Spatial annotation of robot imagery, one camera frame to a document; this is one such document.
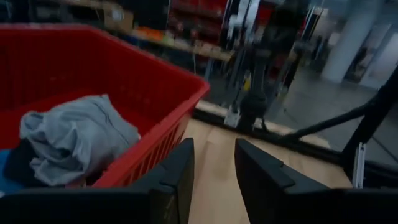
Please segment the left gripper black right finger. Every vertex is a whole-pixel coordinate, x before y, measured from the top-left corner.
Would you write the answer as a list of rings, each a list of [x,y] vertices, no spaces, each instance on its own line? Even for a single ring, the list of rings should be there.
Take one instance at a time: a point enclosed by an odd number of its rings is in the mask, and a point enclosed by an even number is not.
[[[397,223],[396,189],[329,188],[240,138],[234,163],[251,223]]]

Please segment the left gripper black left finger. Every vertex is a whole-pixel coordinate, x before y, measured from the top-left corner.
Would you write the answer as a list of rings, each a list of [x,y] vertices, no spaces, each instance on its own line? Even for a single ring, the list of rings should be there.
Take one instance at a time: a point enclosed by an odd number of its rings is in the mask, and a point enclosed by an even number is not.
[[[38,188],[5,195],[1,224],[188,223],[194,169],[194,141],[186,138],[126,187]]]

